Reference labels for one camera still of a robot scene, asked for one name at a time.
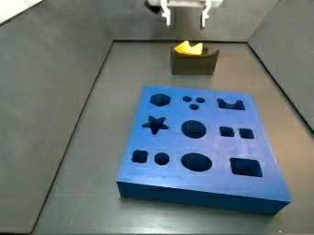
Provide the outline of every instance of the yellow block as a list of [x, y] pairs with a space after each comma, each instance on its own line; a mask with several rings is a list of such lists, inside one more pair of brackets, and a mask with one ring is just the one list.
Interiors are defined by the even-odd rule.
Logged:
[[199, 43], [194, 47], [191, 47], [188, 41], [186, 40], [174, 49], [179, 53], [186, 54], [186, 55], [202, 55], [202, 43]]

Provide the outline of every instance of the blue foam board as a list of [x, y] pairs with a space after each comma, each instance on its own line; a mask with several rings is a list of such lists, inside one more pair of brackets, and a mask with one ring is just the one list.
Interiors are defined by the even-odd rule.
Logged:
[[291, 195], [249, 94], [146, 86], [122, 196], [275, 215]]

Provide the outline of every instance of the gray table surface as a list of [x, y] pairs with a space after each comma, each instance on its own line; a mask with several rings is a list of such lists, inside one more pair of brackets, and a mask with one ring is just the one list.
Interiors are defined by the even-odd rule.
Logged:
[[[174, 45], [114, 43], [35, 233], [314, 232], [314, 138], [249, 46], [207, 43], [220, 49], [215, 75], [172, 76]], [[115, 176], [146, 84], [253, 94], [293, 196], [274, 217], [120, 198]]]

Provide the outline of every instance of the small round hole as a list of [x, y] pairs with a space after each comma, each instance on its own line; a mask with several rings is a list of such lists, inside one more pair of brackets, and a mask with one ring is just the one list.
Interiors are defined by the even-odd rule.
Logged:
[[170, 156], [164, 153], [160, 152], [155, 156], [155, 163], [158, 165], [166, 165], [170, 162]]
[[186, 102], [190, 102], [190, 101], [191, 101], [191, 97], [190, 97], [190, 96], [184, 96], [184, 97], [183, 97], [183, 100], [184, 100]]
[[198, 109], [199, 109], [199, 106], [195, 105], [195, 104], [191, 104], [188, 107], [190, 107], [190, 109], [192, 109], [192, 110], [198, 110]]
[[203, 102], [204, 102], [204, 98], [198, 97], [198, 98], [196, 98], [196, 102], [198, 102], [198, 103], [203, 103]]

